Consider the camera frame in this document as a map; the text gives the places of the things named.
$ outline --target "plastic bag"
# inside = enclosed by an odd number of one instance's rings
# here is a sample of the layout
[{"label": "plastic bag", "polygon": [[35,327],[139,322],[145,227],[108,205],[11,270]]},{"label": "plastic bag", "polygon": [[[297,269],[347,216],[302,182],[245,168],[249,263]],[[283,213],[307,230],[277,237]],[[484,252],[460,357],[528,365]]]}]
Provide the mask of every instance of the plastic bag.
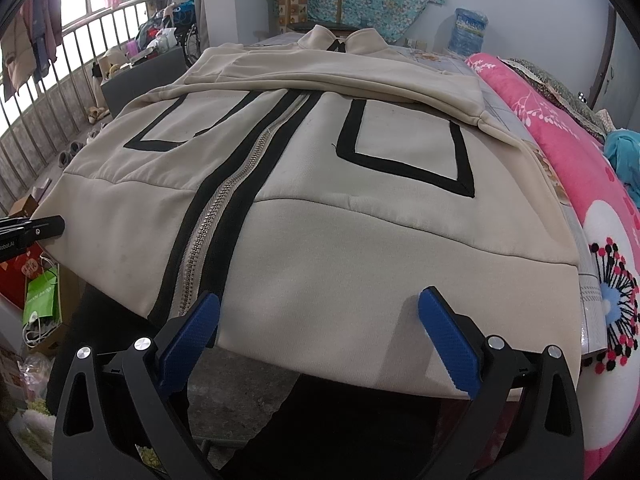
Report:
[{"label": "plastic bag", "polygon": [[24,362],[18,362],[27,400],[44,399],[51,374],[52,363],[39,352],[30,354]]},{"label": "plastic bag", "polygon": [[176,46],[178,40],[175,39],[175,27],[164,28],[156,34],[156,38],[152,40],[148,46],[158,48],[160,54],[164,54],[170,48]]}]

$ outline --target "cardboard box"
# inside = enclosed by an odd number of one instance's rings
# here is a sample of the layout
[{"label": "cardboard box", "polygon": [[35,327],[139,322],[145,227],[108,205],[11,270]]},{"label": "cardboard box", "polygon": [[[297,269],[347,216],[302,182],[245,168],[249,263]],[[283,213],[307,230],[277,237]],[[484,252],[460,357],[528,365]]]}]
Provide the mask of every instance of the cardboard box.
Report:
[{"label": "cardboard box", "polygon": [[58,347],[65,338],[69,330],[68,324],[71,321],[76,308],[80,304],[84,283],[74,273],[66,267],[58,265],[58,307],[62,322],[38,345],[30,348],[29,352],[40,352],[47,357],[52,357],[58,351]]},{"label": "cardboard box", "polygon": [[16,218],[25,216],[27,218],[31,218],[31,215],[35,213],[38,207],[38,202],[34,199],[30,194],[27,196],[23,196],[14,202],[14,205],[9,209],[9,214],[7,215],[9,218]]}]

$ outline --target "black pants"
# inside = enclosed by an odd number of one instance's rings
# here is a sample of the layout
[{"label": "black pants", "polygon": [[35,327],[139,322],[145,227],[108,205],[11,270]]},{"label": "black pants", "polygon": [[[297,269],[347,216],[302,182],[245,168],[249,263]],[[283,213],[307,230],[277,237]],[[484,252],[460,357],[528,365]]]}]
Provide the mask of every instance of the black pants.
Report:
[{"label": "black pants", "polygon": [[[148,321],[88,286],[52,370],[51,412],[58,411],[80,347],[118,351],[156,333]],[[188,428],[186,390],[170,400]],[[222,475],[225,480],[412,480],[430,457],[438,407],[439,400],[429,397],[301,376],[267,426],[236,451]],[[130,430],[145,438],[138,428]]]}]

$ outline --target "blue gripper pad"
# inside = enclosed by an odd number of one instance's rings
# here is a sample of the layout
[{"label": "blue gripper pad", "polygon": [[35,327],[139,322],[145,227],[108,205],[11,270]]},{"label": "blue gripper pad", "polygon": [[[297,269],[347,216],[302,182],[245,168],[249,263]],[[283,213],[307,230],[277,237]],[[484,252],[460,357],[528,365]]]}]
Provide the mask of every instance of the blue gripper pad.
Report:
[{"label": "blue gripper pad", "polygon": [[220,320],[220,300],[215,294],[198,298],[184,318],[167,322],[183,322],[158,359],[158,383],[161,398],[184,388],[193,367]]},{"label": "blue gripper pad", "polygon": [[418,317],[456,388],[476,398],[480,390],[478,356],[436,295],[425,288],[418,297]]}]

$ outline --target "black rectangle trim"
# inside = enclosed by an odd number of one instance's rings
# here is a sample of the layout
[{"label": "black rectangle trim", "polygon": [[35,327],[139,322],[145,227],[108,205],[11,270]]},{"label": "black rectangle trim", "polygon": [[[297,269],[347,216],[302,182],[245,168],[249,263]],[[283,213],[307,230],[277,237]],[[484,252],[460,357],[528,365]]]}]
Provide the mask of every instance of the black rectangle trim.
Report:
[{"label": "black rectangle trim", "polygon": [[362,166],[363,168],[369,168],[370,170],[420,180],[421,182],[432,184],[458,195],[468,197],[474,197],[476,195],[474,176],[469,164],[465,140],[462,137],[460,126],[453,121],[449,121],[449,131],[453,140],[456,166],[458,168],[458,177],[456,180],[453,180],[452,178],[416,168],[404,162],[357,153],[355,150],[356,142],[358,140],[358,134],[360,133],[360,125],[362,124],[362,117],[366,105],[367,100],[365,99],[354,99],[351,101],[351,107],[342,125],[335,150],[340,158]]},{"label": "black rectangle trim", "polygon": [[[253,91],[249,92],[248,94],[246,94],[242,98],[242,100],[237,105],[235,105],[233,108],[231,108],[231,110],[229,110],[222,118],[217,120],[216,123],[213,124],[213,126],[209,126],[208,128],[204,128],[204,129],[200,130],[199,132],[194,134],[193,137],[197,137],[197,136],[200,136],[202,134],[205,134],[209,130],[211,130],[212,128],[215,128],[216,126],[218,126],[220,123],[223,123],[229,117],[231,117],[232,115],[238,113],[245,106],[247,106],[249,103],[254,101],[254,99],[257,98],[261,93],[262,93],[261,91],[257,91],[257,90],[253,90]],[[149,124],[149,126],[147,126],[144,130],[142,130],[135,137],[133,137],[133,139],[131,139],[129,142],[127,142],[124,145],[124,148],[129,148],[130,150],[139,150],[141,152],[168,152],[169,150],[177,148],[178,146],[183,145],[185,142],[188,142],[188,140],[183,140],[181,142],[175,142],[173,140],[157,140],[157,139],[155,139],[155,140],[143,140],[144,137],[146,136],[146,134],[148,134],[153,128],[158,126],[158,124],[165,117],[167,117],[167,115],[169,115],[171,112],[173,112],[178,106],[180,106],[184,102],[184,100],[187,98],[187,95],[188,94],[181,95],[180,97],[178,97],[178,99],[176,100],[175,103],[173,103],[171,106],[169,106],[167,108],[167,110],[165,110],[160,115],[158,115],[158,117],[156,117],[152,121],[152,123]]]}]

